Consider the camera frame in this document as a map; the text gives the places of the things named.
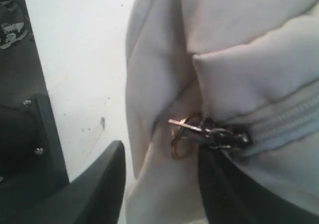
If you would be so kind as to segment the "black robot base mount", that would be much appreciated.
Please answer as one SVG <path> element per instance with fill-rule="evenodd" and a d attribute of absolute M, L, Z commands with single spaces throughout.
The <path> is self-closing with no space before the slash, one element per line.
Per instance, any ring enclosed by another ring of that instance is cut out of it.
<path fill-rule="evenodd" d="M 0 107 L 0 222 L 8 224 L 69 184 L 47 95 Z"/>

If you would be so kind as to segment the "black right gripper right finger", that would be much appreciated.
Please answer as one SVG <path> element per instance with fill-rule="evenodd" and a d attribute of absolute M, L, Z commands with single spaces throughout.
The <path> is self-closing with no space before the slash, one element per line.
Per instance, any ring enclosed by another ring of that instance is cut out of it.
<path fill-rule="evenodd" d="M 317 224 L 319 217 L 270 192 L 221 151 L 201 147 L 198 181 L 210 224 Z"/>

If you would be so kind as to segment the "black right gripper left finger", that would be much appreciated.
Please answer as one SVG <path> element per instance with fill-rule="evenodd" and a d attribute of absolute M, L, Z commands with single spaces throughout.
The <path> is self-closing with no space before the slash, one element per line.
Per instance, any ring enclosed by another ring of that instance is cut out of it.
<path fill-rule="evenodd" d="M 24 212 L 21 224 L 116 224 L 126 184 L 125 148 L 113 141 L 71 184 Z"/>

